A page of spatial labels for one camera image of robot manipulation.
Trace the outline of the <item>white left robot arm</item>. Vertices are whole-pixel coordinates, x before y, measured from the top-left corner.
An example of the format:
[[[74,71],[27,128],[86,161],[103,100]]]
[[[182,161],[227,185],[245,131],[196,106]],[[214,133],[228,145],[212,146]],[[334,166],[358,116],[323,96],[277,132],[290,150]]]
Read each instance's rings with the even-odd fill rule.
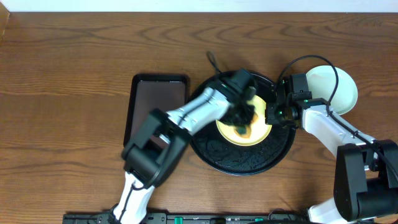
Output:
[[[140,223],[154,189],[172,174],[197,132],[222,119],[235,126],[250,124],[254,108],[248,101],[256,88],[253,74],[240,69],[214,79],[200,96],[178,109],[152,110],[121,153],[126,181],[108,221]]]

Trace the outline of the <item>mint green plate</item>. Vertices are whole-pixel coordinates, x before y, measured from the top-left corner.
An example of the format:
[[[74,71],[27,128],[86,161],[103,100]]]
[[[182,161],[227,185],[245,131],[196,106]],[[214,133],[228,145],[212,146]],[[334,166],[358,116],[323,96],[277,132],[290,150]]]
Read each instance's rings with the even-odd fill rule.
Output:
[[[339,115],[352,110],[358,99],[358,89],[351,76],[336,67],[338,86],[331,101],[331,108]],[[330,65],[320,65],[306,73],[308,89],[313,98],[328,100],[335,88],[335,72]]]

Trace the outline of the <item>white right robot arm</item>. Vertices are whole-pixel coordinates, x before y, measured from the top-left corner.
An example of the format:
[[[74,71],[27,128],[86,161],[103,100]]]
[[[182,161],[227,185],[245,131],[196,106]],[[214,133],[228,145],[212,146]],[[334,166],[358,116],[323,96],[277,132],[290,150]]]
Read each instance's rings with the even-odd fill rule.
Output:
[[[305,74],[280,78],[266,123],[303,129],[336,158],[333,198],[308,209],[314,223],[354,223],[397,213],[397,144],[362,133],[314,99]]]

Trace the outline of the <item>yellow plate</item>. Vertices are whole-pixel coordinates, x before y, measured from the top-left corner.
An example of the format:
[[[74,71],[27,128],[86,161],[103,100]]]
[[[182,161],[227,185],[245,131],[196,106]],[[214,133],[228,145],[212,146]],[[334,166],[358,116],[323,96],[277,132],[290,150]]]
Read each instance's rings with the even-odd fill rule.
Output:
[[[266,124],[266,102],[255,95],[249,105],[254,106],[254,116],[248,126],[238,127],[216,121],[220,134],[229,142],[238,146],[253,146],[265,140],[272,126]]]

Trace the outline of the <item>yellow green sponge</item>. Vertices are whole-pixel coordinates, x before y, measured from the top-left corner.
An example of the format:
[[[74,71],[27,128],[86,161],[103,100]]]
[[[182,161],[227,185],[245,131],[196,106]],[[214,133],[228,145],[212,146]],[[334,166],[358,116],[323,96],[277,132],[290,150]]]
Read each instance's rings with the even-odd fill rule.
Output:
[[[251,137],[252,126],[257,121],[258,115],[255,113],[252,117],[252,120],[249,125],[245,126],[236,126],[234,128],[234,132],[241,138],[248,139]]]

